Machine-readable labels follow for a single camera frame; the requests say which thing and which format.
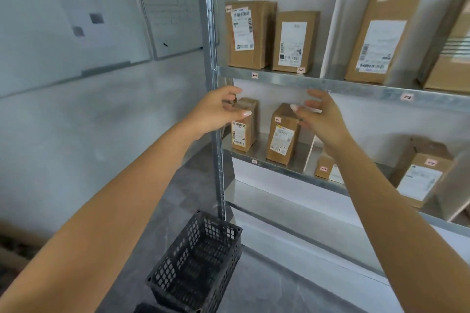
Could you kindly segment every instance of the hand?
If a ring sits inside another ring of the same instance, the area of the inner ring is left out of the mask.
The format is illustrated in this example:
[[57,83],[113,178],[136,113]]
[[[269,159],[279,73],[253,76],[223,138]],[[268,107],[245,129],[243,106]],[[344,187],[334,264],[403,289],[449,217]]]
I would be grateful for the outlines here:
[[192,112],[183,120],[195,131],[196,139],[205,133],[220,129],[226,123],[238,121],[251,115],[250,110],[235,109],[223,100],[233,101],[242,92],[235,86],[224,86],[207,93]]
[[291,104],[291,108],[302,119],[300,125],[312,130],[323,142],[328,155],[335,157],[341,146],[352,140],[344,124],[343,116],[328,93],[317,89],[309,89],[307,93],[320,101],[306,100],[304,104],[310,108],[319,109],[321,112],[312,112],[295,104]]

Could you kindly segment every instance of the forearm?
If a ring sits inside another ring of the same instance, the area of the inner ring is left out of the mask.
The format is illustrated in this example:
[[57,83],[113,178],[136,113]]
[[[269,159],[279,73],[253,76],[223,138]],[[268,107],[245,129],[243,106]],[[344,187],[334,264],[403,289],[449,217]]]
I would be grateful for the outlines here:
[[466,312],[467,263],[409,206],[354,140],[346,141],[334,157],[403,309]]
[[0,312],[94,312],[193,140],[175,125],[90,199],[14,281]]

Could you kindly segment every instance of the whiteboard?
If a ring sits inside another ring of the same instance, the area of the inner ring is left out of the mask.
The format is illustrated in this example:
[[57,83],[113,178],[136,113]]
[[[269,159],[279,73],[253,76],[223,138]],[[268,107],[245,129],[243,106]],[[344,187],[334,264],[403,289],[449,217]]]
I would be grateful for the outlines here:
[[159,59],[203,46],[198,0],[142,0]]
[[[0,97],[150,58],[137,0],[0,0],[0,5]],[[72,27],[85,16],[90,21],[90,14],[101,19],[89,22],[85,38],[91,40],[83,43]]]

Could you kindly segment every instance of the right arm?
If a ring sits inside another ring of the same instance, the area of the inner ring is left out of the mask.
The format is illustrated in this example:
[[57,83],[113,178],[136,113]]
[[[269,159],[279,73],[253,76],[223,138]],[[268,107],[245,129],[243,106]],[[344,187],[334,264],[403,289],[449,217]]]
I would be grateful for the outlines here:
[[470,268],[356,144],[332,97],[292,105],[335,159],[377,258],[406,313],[470,312]]

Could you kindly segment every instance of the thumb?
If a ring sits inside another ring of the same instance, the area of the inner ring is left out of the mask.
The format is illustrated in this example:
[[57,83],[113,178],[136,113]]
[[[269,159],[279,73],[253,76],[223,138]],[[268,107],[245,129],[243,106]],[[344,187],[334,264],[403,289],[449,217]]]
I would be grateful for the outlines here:
[[291,109],[299,118],[302,118],[304,120],[309,120],[314,115],[314,113],[311,112],[309,109],[295,104],[291,104]]
[[242,120],[251,115],[251,110],[240,109],[230,112],[230,121]]

